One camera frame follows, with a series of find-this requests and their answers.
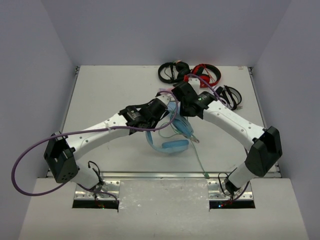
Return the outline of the light blue headphones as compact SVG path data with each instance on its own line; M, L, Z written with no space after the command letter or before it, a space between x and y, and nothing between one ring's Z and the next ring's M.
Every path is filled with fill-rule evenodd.
M181 116L178 112L175 118L173 118L176 109L180 111L180 105L170 102L168 105L168 117L169 120L172 121L169 125L171 127L172 134L162 135L161 132L158 131L158 135L164 139L170 139L176 136L184 137L184 139L165 141L161 144L161 146L157 146L154 145L152 133L147 131L145 133L146 141L149 146L157 152L168 155L179 154L189 148L189 143L191 140L197 141L197 139L194 138L194 130L187 117Z

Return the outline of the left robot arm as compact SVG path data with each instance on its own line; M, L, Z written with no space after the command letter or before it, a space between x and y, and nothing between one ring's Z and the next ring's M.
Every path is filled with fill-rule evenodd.
M110 141L155 128L168 112L169 102L169 96L158 95L146 104L127 106L107 120L76 134L53 133L44 159L56 183L74 182L91 191L104 189L98 170L80 163L80 158Z

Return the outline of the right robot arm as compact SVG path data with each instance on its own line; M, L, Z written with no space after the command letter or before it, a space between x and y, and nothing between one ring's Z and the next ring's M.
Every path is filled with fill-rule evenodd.
M264 177L283 155L277 128L264 128L246 120L224 106L212 93L197 93L188 82L177 84L172 93L180 102L180 115L199 117L218 126L248 151L245 161L224 180L225 189L231 195L253 178Z

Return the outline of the pink cat ear headphones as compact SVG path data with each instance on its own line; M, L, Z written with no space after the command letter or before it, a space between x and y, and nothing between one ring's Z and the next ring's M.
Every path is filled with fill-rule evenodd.
M164 96L167 96L167 97L171 98L173 96L173 94L172 94L172 90L173 89L174 89L173 87L159 88L158 91L157 91L156 96L164 95Z

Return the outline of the red headphones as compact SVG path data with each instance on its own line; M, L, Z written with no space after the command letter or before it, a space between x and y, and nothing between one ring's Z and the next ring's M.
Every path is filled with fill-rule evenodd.
M221 80L221 71L214 65L201 63L196 65L191 73L202 78L209 86L216 86Z

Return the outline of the white black striped headphones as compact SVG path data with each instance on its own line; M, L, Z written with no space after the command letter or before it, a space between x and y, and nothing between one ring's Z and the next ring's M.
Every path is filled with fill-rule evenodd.
M217 86L214 90L228 109L235 111L243 108L241 105L243 98L237 89L223 85Z

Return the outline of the black headset with microphone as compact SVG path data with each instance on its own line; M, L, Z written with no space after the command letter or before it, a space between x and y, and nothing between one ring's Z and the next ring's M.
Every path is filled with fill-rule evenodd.
M176 84L184 80L185 75L190 74L191 69L186 62L176 60L163 63L157 71L158 78L165 84Z

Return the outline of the aluminium table rail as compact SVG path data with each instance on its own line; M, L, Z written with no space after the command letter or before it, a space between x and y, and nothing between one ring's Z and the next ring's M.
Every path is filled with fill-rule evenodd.
M202 178L204 174L202 172L142 172L142 171L102 171L101 176L103 178ZM218 172L209 172L209 177L217 178ZM53 174L48 170L46 178L53 178ZM264 178L282 178L282 175L278 171L268 172Z

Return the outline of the left metal mounting bracket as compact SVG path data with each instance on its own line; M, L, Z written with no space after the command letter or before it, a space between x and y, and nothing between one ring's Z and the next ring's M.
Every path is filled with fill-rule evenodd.
M117 198L119 197L121 181L120 180L112 180L107 179L104 180L103 188L100 192L108 192ZM77 201L84 201L84 200L101 200L101 201L114 201L115 198L108 194L100 194L100 193L93 193L87 190L84 190L80 186L76 186L75 193L74 193L74 200Z

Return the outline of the metal mounting bracket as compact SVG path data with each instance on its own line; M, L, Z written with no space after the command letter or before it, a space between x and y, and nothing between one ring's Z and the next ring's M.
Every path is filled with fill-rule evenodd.
M217 178L207 180L207 189L208 189L208 197L210 200L228 201L231 199L230 193L225 189L225 183L222 181L220 184ZM238 196L240 196L238 200L245 200L245 201L253 200L254 195L252 192L251 184L249 183L247 187L246 185L241 187L235 193L233 198L235 199Z
M108 192L117 198L119 197L121 181L120 180L112 180L107 179L104 180L103 188L100 192ZM80 186L76 186L75 193L74 193L74 200L77 201L84 201L84 200L101 200L101 201L114 201L115 198L108 194L100 194L100 193L93 193L87 190L84 190Z

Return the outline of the right metal mounting bracket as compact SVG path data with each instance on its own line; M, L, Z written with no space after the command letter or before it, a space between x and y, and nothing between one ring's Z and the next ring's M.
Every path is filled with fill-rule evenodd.
M208 197L210 200L228 201L231 199L230 193L225 189L225 183L222 181L220 184L217 178L207 180L207 189L208 189ZM235 199L238 196L240 196L238 200L245 200L245 201L253 200L254 195L252 192L251 184L249 183L247 187L246 185L241 187L235 193L233 198Z

